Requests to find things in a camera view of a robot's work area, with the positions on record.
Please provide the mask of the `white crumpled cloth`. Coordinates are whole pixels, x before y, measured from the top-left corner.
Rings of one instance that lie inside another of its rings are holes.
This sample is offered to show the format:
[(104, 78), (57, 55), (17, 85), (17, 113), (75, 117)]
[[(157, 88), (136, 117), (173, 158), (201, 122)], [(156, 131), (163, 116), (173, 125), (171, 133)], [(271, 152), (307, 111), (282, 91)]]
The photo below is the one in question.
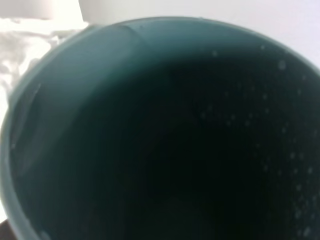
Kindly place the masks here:
[(0, 19), (0, 121), (8, 97), (26, 73), (47, 52), (88, 27), (87, 22), (62, 22), (32, 18)]

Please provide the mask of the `teal plastic cup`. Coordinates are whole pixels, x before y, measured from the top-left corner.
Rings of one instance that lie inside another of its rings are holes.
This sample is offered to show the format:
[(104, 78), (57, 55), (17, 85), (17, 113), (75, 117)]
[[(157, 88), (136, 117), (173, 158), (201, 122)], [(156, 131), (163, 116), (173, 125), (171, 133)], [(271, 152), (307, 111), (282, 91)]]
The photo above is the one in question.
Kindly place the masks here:
[(317, 240), (320, 70), (208, 19), (91, 26), (9, 97), (0, 195), (19, 240)]

